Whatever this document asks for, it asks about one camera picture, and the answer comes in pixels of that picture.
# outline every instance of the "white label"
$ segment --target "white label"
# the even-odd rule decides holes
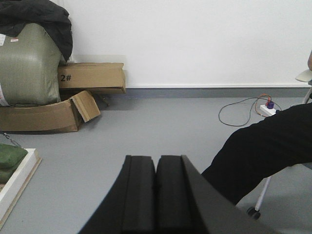
[[[5,35],[4,34],[0,34],[0,46],[3,46],[5,41]]]
[[[4,99],[4,95],[3,95],[3,92],[2,92],[2,88],[1,88],[1,84],[0,84],[0,105],[1,106],[10,106],[6,100]]]

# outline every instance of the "black foam padding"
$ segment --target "black foam padding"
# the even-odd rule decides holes
[[[131,161],[131,156],[126,156],[113,186],[78,234],[121,233]]]
[[[155,167],[149,156],[132,156],[124,209],[122,233],[152,233]]]
[[[220,195],[186,156],[182,156],[182,162],[193,224],[198,234],[278,234]]]
[[[158,233],[193,233],[180,156],[162,156],[156,173]]]

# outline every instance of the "gray vinyl flooring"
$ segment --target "gray vinyl flooring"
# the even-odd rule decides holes
[[[101,116],[75,133],[10,134],[43,158],[1,234],[76,234],[116,179],[126,155],[187,155],[202,172],[238,127],[218,120],[220,108],[243,98],[113,98]],[[283,109],[301,98],[276,98]],[[241,124],[253,100],[230,106],[222,120]],[[251,121],[263,117],[252,110]],[[238,204],[254,206],[262,183]],[[262,222],[285,234],[312,234],[312,170],[303,165],[273,176]]]

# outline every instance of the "cardboard box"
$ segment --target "cardboard box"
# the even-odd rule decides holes
[[[26,149],[24,157],[6,184],[0,185],[0,229],[41,162],[36,149]]]
[[[0,107],[2,131],[76,132],[83,122],[100,115],[98,106],[88,91],[69,99],[36,107]]]
[[[58,67],[61,93],[89,90],[92,93],[124,94],[123,63],[69,63]]]

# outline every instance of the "wooden board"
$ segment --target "wooden board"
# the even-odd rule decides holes
[[[5,185],[0,185],[0,229],[9,217],[22,192],[41,162],[36,149],[26,149],[22,160]]]

